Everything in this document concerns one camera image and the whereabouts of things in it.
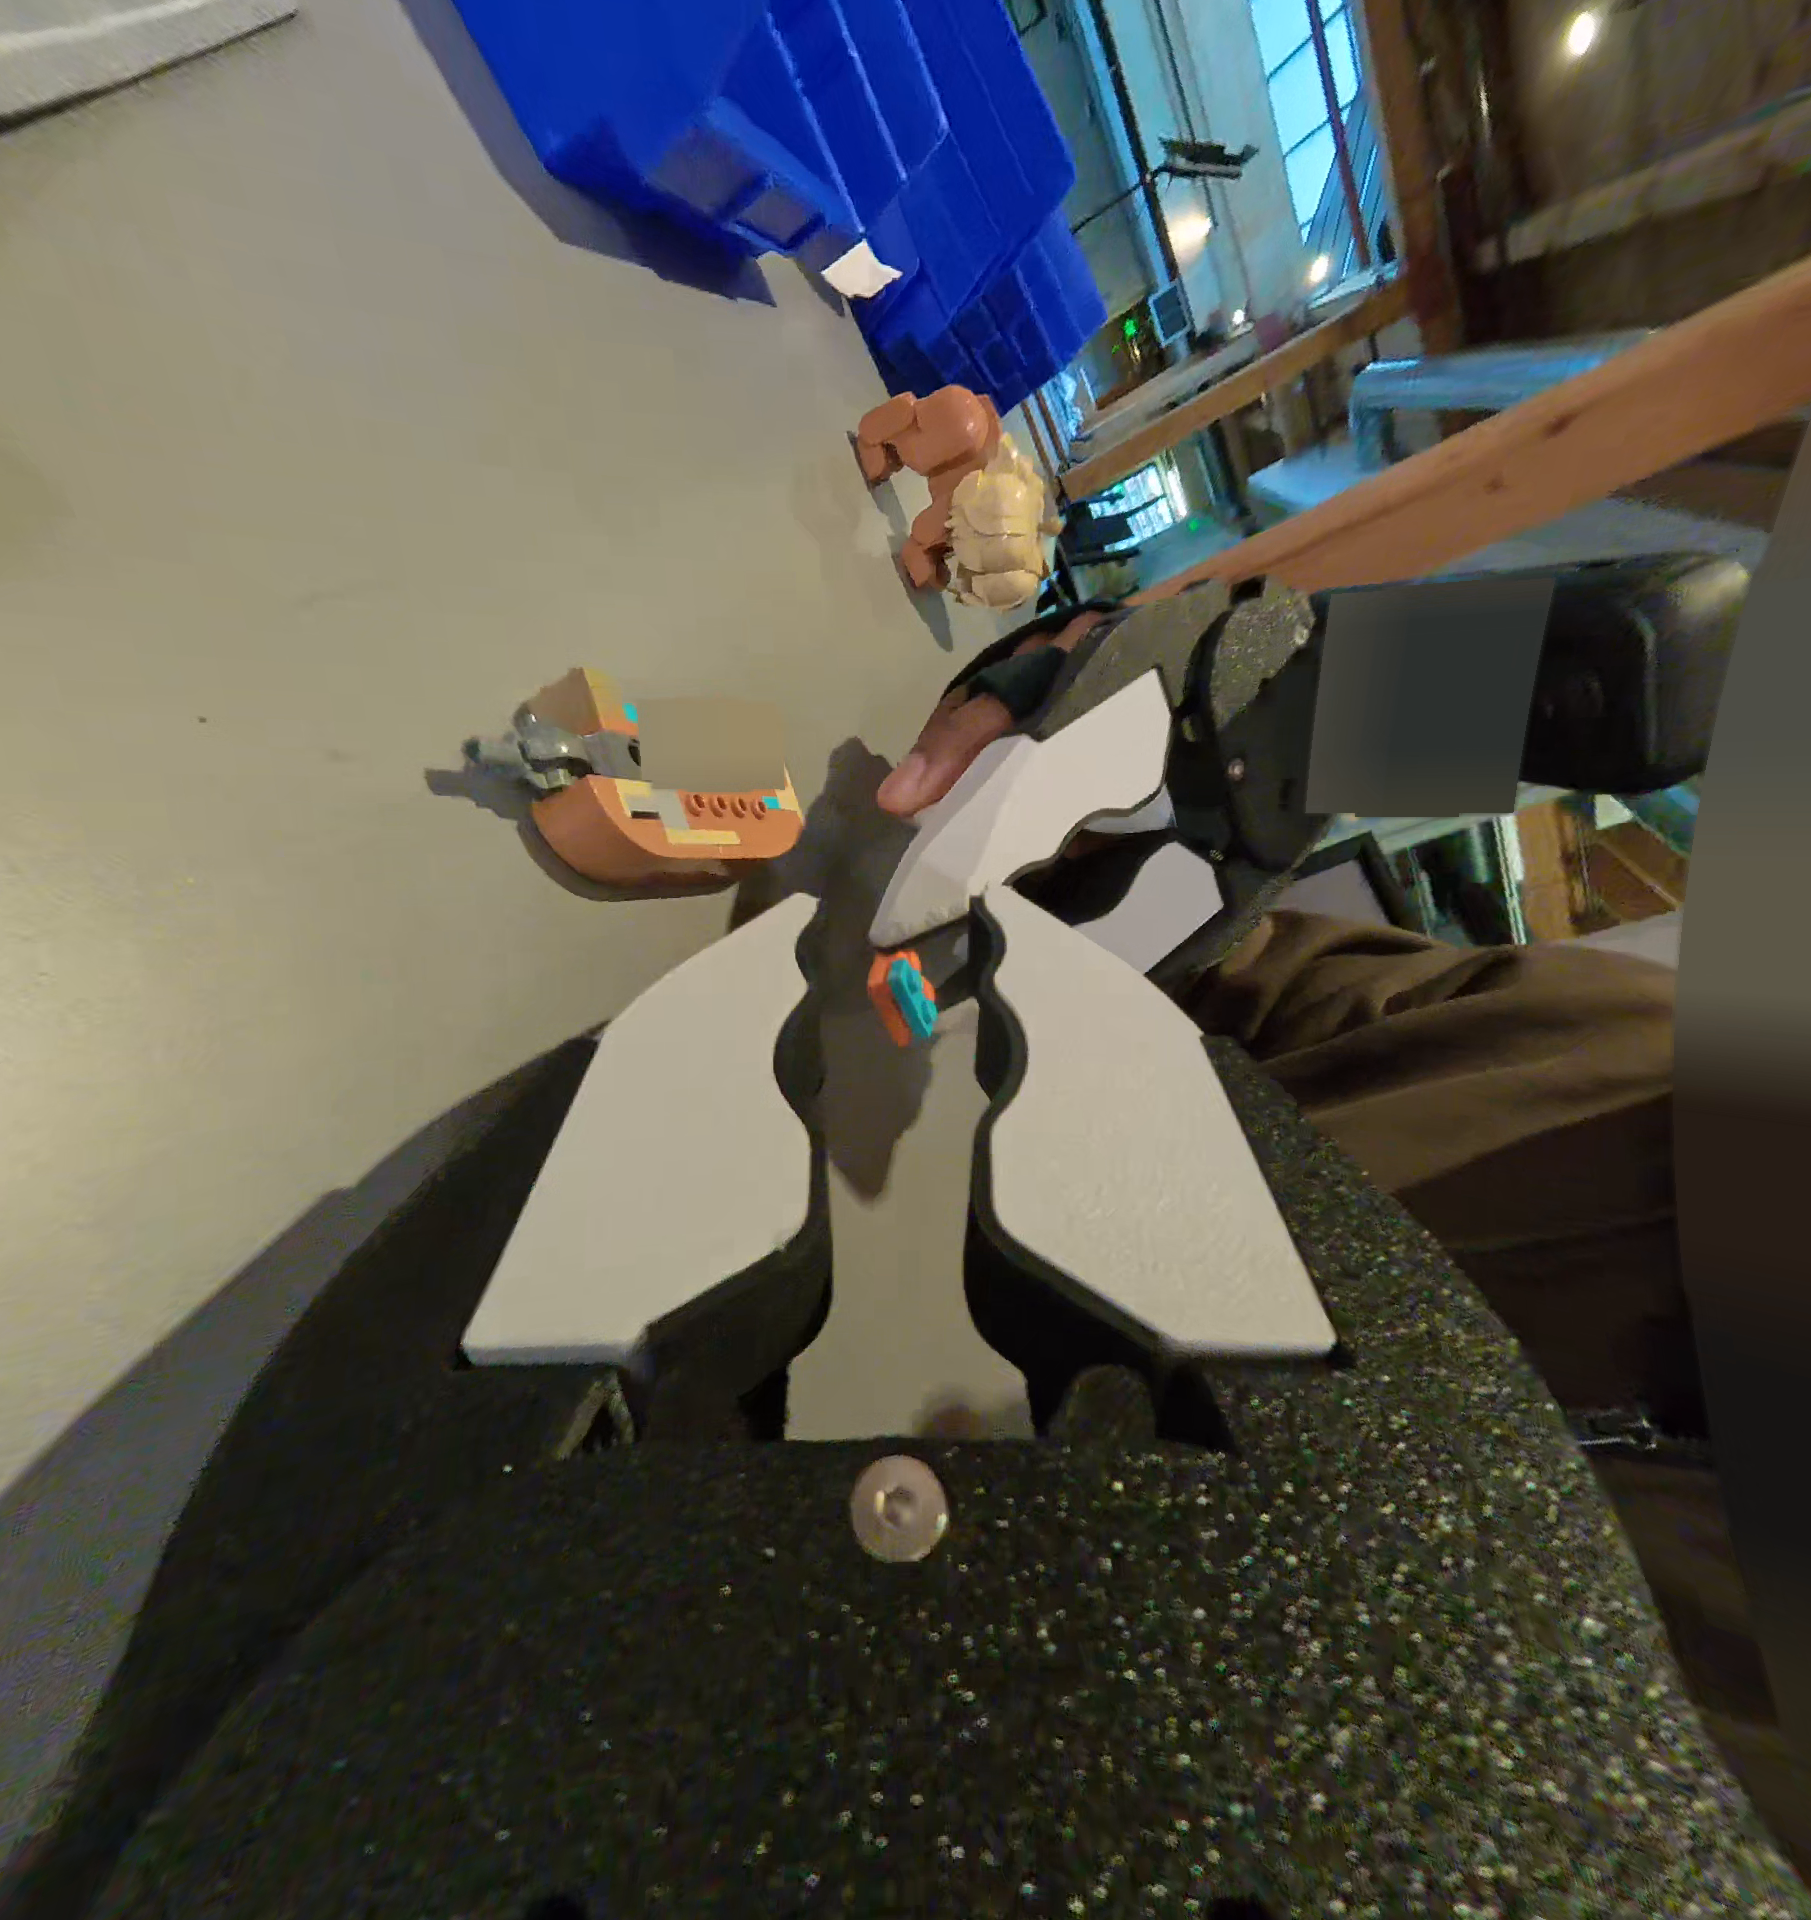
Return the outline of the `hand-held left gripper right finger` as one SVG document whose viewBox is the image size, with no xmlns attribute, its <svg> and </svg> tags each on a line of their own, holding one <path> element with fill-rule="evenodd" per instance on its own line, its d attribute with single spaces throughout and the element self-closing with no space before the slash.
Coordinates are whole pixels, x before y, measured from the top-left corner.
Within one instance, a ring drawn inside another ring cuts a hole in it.
<svg viewBox="0 0 1811 1920">
<path fill-rule="evenodd" d="M 1056 1406 L 1084 1371 L 1162 1391 L 1214 1364 L 1324 1364 L 1340 1335 L 1192 1020 L 1006 884 L 980 948 L 966 1305 Z"/>
</svg>

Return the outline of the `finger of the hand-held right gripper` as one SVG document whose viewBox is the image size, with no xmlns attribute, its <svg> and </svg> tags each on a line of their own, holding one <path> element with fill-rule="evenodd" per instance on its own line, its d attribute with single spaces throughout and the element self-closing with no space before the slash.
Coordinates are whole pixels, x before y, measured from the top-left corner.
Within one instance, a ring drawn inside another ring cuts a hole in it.
<svg viewBox="0 0 1811 1920">
<path fill-rule="evenodd" d="M 1142 976 L 1222 909 L 1212 862 L 1170 832 L 1086 832 L 1014 890 Z"/>
<path fill-rule="evenodd" d="M 1058 731 L 1000 735 L 916 815 L 870 943 L 908 948 L 964 921 L 992 886 L 1052 864 L 1084 832 L 1170 827 L 1172 729 L 1172 698 L 1150 667 Z"/>
</svg>

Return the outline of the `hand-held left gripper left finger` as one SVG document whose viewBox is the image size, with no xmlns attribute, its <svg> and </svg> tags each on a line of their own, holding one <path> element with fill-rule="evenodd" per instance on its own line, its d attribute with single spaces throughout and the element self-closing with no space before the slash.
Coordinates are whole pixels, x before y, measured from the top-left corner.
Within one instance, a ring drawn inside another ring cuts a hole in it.
<svg viewBox="0 0 1811 1920">
<path fill-rule="evenodd" d="M 820 907 L 780 899 L 604 1026 L 465 1328 L 469 1366 L 744 1399 L 812 1343 L 832 1291 Z"/>
</svg>

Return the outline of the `small orange teal brick piece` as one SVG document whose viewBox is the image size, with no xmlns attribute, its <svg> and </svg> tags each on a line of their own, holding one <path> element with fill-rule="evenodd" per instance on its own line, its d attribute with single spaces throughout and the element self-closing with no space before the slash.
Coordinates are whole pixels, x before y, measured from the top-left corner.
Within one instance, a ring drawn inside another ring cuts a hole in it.
<svg viewBox="0 0 1811 1920">
<path fill-rule="evenodd" d="M 870 960 L 868 995 L 892 1043 L 918 1048 L 936 1035 L 940 1000 L 916 948 L 876 951 Z"/>
</svg>

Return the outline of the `brown toy brick ship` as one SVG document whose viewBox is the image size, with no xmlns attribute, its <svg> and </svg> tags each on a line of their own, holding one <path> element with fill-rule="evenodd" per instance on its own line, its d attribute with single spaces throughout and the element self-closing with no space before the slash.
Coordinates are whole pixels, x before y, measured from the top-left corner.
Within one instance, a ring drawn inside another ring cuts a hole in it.
<svg viewBox="0 0 1811 1920">
<path fill-rule="evenodd" d="M 557 865 L 616 895 L 732 882 L 794 851 L 806 824 L 782 711 L 756 695 L 634 698 L 574 666 L 471 735 L 463 761 Z"/>
</svg>

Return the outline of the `person's right forearm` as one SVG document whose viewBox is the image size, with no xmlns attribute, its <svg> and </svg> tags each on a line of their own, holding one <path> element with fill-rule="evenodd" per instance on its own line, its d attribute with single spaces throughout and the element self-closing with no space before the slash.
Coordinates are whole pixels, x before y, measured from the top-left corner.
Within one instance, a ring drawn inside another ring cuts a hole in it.
<svg viewBox="0 0 1811 1920">
<path fill-rule="evenodd" d="M 1468 1272 L 1678 1260 L 1678 974 L 1274 909 L 1174 994 Z"/>
</svg>

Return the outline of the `grey desk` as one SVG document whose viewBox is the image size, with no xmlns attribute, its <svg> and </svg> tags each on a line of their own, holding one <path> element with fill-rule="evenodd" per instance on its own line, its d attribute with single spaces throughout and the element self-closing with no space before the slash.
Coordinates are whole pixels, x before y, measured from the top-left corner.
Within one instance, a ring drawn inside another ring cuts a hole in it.
<svg viewBox="0 0 1811 1920">
<path fill-rule="evenodd" d="M 718 925 L 461 778 L 570 666 L 778 704 L 810 800 L 914 599 L 844 303 L 549 177 L 451 3 L 0 136 L 0 1500 L 335 1191 Z"/>
</svg>

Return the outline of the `person's right hand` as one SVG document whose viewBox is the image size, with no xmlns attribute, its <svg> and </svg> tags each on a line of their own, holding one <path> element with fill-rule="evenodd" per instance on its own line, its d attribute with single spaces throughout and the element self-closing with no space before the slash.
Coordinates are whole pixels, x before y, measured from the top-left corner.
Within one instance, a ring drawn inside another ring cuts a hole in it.
<svg viewBox="0 0 1811 1920">
<path fill-rule="evenodd" d="M 966 775 L 990 743 L 1014 729 L 1016 716 L 1000 698 L 962 687 L 952 692 L 928 716 L 914 746 L 882 778 L 876 805 L 898 820 L 918 818 Z"/>
</svg>

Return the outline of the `brown tan brick animal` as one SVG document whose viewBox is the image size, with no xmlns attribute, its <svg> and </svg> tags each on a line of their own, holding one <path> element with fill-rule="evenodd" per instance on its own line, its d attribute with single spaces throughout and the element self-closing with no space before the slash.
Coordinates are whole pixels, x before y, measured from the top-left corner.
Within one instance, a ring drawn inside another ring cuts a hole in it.
<svg viewBox="0 0 1811 1920">
<path fill-rule="evenodd" d="M 1038 599 L 1062 518 L 988 395 L 962 385 L 892 395 L 862 417 L 852 448 L 870 489 L 900 473 L 926 486 L 926 506 L 896 552 L 912 589 L 986 611 Z"/>
</svg>

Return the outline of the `wooden beam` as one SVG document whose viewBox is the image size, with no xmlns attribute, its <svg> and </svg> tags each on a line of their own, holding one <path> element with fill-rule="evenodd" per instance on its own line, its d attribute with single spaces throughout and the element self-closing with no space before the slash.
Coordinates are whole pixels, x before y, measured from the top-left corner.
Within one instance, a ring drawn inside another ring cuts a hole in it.
<svg viewBox="0 0 1811 1920">
<path fill-rule="evenodd" d="M 1811 409 L 1811 254 L 1326 504 L 1136 591 L 1394 584 Z"/>
</svg>

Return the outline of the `large blue plastic bin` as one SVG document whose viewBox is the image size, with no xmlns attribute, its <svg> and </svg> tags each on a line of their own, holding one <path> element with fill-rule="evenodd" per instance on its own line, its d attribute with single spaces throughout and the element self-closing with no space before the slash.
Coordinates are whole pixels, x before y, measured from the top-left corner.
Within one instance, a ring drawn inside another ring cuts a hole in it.
<svg viewBox="0 0 1811 1920">
<path fill-rule="evenodd" d="M 545 169 L 708 254 L 796 260 L 872 301 L 918 270 L 894 228 L 948 138 L 900 1 L 461 1 Z"/>
</svg>

